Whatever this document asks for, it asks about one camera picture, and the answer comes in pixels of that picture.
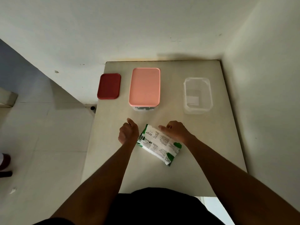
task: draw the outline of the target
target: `white table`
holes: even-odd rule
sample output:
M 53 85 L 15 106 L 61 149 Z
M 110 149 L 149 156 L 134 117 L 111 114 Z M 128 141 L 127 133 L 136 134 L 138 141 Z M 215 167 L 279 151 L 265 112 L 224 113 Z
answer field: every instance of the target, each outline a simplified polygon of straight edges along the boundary
M 154 111 L 134 111 L 128 103 L 131 74 L 136 67 L 157 67 L 161 70 L 160 104 Z M 119 128 L 127 117 L 137 123 L 140 132 L 147 123 L 157 128 L 171 120 L 181 121 L 198 139 L 246 170 L 219 61 L 107 62 L 104 73 L 119 73 L 122 76 L 120 96 L 115 100 L 98 101 L 82 181 L 121 146 L 118 142 Z M 183 82 L 187 77 L 210 80 L 214 106 L 208 113 L 183 113 Z M 131 193 L 146 187 L 163 187 L 192 196 L 215 196 L 204 173 L 185 146 L 170 167 L 139 146 L 134 148 L 120 193 Z

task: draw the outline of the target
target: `dark red lid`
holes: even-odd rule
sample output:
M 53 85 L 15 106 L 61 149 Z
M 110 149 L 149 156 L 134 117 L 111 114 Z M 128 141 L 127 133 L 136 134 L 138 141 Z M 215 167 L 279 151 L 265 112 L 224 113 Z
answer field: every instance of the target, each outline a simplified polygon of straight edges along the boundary
M 105 73 L 100 77 L 97 97 L 101 100 L 113 100 L 119 97 L 121 75 L 118 73 Z

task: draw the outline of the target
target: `clear plastic container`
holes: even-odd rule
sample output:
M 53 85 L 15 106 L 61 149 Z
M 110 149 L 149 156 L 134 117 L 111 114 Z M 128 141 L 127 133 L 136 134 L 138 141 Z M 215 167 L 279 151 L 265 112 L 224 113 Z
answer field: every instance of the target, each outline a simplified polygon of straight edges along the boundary
M 160 69 L 135 68 L 129 89 L 129 104 L 136 111 L 154 110 L 160 102 Z
M 212 109 L 212 91 L 207 78 L 185 79 L 183 110 L 186 114 L 203 114 Z

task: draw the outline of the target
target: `left hand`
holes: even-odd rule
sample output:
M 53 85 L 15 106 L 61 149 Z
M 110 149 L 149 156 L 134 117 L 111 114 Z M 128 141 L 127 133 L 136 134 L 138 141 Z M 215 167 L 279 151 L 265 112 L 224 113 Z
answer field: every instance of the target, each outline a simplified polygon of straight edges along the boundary
M 120 128 L 118 140 L 123 145 L 127 140 L 137 141 L 139 138 L 139 128 L 130 118 L 127 118 L 127 122 Z

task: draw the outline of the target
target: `wipes packet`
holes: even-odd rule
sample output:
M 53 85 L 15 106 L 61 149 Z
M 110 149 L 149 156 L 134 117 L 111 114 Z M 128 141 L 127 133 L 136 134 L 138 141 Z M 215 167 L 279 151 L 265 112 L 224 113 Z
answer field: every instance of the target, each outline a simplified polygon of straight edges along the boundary
M 137 144 L 163 160 L 168 166 L 171 165 L 174 157 L 182 147 L 180 143 L 175 142 L 173 139 L 148 124 L 146 124 L 146 128 L 137 140 Z

